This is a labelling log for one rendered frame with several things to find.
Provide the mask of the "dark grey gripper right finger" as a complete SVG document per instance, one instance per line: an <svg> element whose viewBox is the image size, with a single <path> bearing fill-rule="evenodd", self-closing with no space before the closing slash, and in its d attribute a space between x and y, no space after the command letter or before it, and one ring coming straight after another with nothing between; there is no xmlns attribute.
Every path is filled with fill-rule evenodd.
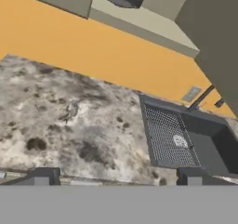
<svg viewBox="0 0 238 224"><path fill-rule="evenodd" d="M177 177L178 186L235 186L228 180L210 176L201 168L178 168Z"/></svg>

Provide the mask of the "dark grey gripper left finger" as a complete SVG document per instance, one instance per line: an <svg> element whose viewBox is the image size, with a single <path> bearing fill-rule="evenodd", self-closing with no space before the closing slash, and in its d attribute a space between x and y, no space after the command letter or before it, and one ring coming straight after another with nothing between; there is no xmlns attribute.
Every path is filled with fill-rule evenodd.
<svg viewBox="0 0 238 224"><path fill-rule="evenodd" d="M60 169L58 167L36 167L27 172L7 171L0 178L0 185L58 186Z"/></svg>

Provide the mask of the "grey raw meat piece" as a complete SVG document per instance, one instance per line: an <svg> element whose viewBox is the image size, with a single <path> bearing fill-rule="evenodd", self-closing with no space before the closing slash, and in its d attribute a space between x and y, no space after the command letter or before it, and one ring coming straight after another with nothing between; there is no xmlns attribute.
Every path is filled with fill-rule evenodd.
<svg viewBox="0 0 238 224"><path fill-rule="evenodd" d="M68 123L73 117L78 113L79 107L76 100L72 100L69 105L66 107L66 117L64 119L65 123Z"/></svg>

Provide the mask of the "olive grey open cabinet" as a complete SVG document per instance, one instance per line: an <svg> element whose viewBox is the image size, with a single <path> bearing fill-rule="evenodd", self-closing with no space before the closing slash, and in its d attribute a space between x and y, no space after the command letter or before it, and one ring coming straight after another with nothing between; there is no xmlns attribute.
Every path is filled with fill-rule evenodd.
<svg viewBox="0 0 238 224"><path fill-rule="evenodd" d="M125 9L107 0L92 0L89 17L190 58L199 53L199 48L173 20L145 7Z"/></svg>

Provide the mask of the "dark grey sink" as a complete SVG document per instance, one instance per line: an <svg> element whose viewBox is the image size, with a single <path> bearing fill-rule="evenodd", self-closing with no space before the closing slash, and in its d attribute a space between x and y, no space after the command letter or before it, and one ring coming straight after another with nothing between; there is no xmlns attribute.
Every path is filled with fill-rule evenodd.
<svg viewBox="0 0 238 224"><path fill-rule="evenodd" d="M180 114L200 161L200 165L193 168L204 169L214 176L238 177L238 138L224 118L206 112L189 112L187 111L188 108L184 106L145 95L139 97L139 102L152 165L175 168L157 165L152 158L144 115L145 105L152 105L159 109L166 109Z"/></svg>

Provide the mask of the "dark grey sink tap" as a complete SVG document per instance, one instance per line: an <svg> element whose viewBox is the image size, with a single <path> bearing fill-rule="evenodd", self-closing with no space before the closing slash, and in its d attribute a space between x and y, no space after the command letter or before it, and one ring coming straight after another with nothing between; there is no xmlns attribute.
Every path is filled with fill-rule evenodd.
<svg viewBox="0 0 238 224"><path fill-rule="evenodd" d="M194 110L197 110L199 107L199 104L205 99L205 97L214 89L215 87L211 85L208 87L205 92L187 109L187 111L191 112Z"/></svg>

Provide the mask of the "grey wall socket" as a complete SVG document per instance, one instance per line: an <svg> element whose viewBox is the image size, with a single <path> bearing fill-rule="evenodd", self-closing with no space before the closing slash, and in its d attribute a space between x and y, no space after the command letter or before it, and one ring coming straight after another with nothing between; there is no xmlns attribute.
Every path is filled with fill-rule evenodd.
<svg viewBox="0 0 238 224"><path fill-rule="evenodd" d="M192 102L196 96L201 92L202 88L192 86L191 89L182 97L183 101Z"/></svg>

